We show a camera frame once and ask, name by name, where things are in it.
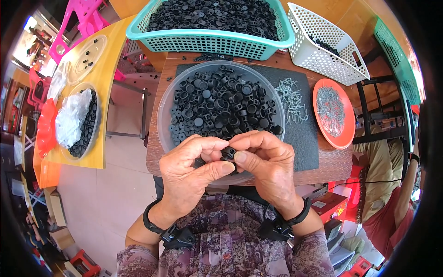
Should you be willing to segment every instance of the black wrist mount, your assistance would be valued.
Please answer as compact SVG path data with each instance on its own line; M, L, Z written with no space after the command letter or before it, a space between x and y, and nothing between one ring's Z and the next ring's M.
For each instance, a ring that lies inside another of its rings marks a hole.
M411 160L416 160L418 165L420 165L420 158L416 154L411 155Z
M195 236L188 227L178 229L174 223L162 235L163 246L166 249L177 249L181 247L191 247L195 242Z
M164 232L166 232L166 230L160 229L159 227L157 227L154 223L149 221L148 218L148 213L149 210L158 202L160 202L161 199L157 199L156 201L152 202L151 204L149 204L149 206L146 207L146 209L144 210L143 213L143 224L144 226L150 230L151 232L157 233L157 234L163 234Z
M182 229L178 229L177 225L174 223L167 230L160 229L154 223L149 221L148 213L149 210L161 199L157 199L156 201L149 204L146 207L143 213L143 224L144 226L150 230L151 232L160 234L160 239L164 241L163 246L167 249L177 249L180 247L190 247L195 242L195 236L192 231L188 227L184 227Z
M311 201L309 198L303 198L303 201L304 206L302 212L290 220L284 220L278 211L276 211L276 218L274 220L265 218L258 228L258 235L262 238L267 238L273 241L286 241L290 237L293 237L292 226L302 222L306 218L309 208L311 207Z

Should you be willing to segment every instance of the green plastic basket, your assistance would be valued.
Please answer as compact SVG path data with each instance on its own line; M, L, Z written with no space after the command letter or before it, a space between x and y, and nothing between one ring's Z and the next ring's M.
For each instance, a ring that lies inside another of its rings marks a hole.
M229 31L177 29L146 32L151 15L166 0L151 0L126 29L126 36L140 40L153 52L213 52L264 61L279 48L295 42L294 32L279 0L267 0L274 9L280 41Z
M374 36L380 43L394 69L394 74L400 83L402 93L406 96L411 105L420 105L420 93L408 58L391 31L380 18L374 29Z

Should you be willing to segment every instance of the floral blouse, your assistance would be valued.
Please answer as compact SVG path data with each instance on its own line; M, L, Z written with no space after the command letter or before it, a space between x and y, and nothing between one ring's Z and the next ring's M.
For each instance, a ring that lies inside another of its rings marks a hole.
M287 242L258 236L264 211L263 205L237 195L203 196L176 222L192 229L192 248L165 249L156 257L130 245L117 254L117 276L334 276L323 231L300 238L291 249ZM267 211L266 217L274 215Z

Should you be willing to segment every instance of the clear plastic bowl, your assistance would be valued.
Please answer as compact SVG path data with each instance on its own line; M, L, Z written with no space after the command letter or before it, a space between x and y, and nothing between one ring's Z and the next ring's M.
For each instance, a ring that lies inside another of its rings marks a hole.
M244 81L251 81L252 83L260 81L263 88L266 89L267 100L272 99L276 102L277 114L273 116L274 122L276 122L277 125L280 125L283 128L285 127L286 122L284 117L284 110L280 98L278 96L278 93L275 91L274 87L271 85L271 83L268 80L266 80L265 77L263 77L257 71L236 62L229 62L229 61L204 62L195 65L193 67L190 67L189 69L182 72L179 76L177 76L177 78L175 78L175 80L166 89L162 97L162 100L160 101L159 111L157 116L157 128L158 128L160 143L165 153L168 153L173 148L175 148L174 142L171 137L171 132L169 131L168 127L169 125L171 125L170 110L173 105L172 98L174 96L174 91L180 89L179 83L183 80L186 80L186 78L188 77L193 78L194 73L197 71L200 72L217 71L217 69L222 65L225 65L228 68L233 68L236 73L242 74L242 80ZM284 130L283 133L280 136L278 136L278 138L280 140L283 140ZM240 174L236 174L233 176L225 176L221 179L214 181L212 184L220 186L234 185L237 183L247 181L250 178L252 178L251 173L242 172Z
M95 123L94 123L94 128L92 130L92 135L91 135L91 139L89 140L89 144L86 147L85 153L80 157L80 158L76 158L74 156L71 155L71 153L69 153L69 150L66 148L63 148L60 146L60 149L62 151L63 156L70 161L73 162L78 162L81 159L83 159L86 155L88 155L88 153L91 151L91 149L94 147L95 145L95 141L97 140L97 136L98 136L98 126L100 125L100 120L101 120L101 101L100 101L100 96L97 93L97 90L95 89L95 87L88 82L85 83L81 83L78 86L76 86L68 95L71 96L73 94L79 93L81 90L86 90L86 89L92 89L95 91L95 95L97 96L97 109L96 109L96 115L95 115Z

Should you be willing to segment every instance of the metal screw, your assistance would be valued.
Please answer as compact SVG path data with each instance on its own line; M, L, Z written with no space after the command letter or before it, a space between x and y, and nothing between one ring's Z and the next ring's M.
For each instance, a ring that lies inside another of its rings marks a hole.
M332 87L323 86L318 89L317 114L328 134L333 137L342 134L345 124L344 105L338 92Z
M308 114L305 105L301 105L302 96L301 90L293 90L297 86L297 80L293 81L291 78L280 80L279 86L275 88L279 94L280 100L284 105L284 110L287 111L286 118L289 125L293 122L308 120Z

